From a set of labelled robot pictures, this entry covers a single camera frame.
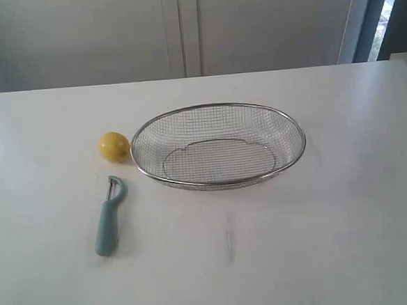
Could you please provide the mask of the yellow lemon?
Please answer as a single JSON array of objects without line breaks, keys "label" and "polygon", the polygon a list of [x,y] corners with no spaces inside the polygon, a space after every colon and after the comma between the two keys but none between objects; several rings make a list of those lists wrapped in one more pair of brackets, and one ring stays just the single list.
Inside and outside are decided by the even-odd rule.
[{"label": "yellow lemon", "polygon": [[108,132],[100,137],[98,151],[103,159],[121,163],[130,155],[130,142],[121,133]]}]

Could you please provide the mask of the teal handled peeler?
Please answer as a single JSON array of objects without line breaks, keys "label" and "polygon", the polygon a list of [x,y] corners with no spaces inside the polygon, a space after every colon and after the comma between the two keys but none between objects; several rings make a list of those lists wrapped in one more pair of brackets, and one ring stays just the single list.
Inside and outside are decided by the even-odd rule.
[{"label": "teal handled peeler", "polygon": [[121,178],[110,175],[109,187],[101,214],[95,239],[95,252],[103,257],[112,256],[118,246],[118,207],[124,200],[128,188]]}]

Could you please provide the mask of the oval metal mesh basket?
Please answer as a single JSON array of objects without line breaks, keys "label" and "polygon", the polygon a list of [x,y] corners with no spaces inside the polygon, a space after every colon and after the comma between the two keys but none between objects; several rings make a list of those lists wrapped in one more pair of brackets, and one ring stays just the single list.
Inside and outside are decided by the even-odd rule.
[{"label": "oval metal mesh basket", "polygon": [[152,118],[130,150],[137,168],[158,183],[220,191],[277,177],[299,161],[306,145],[301,126],[279,109],[217,102]]}]

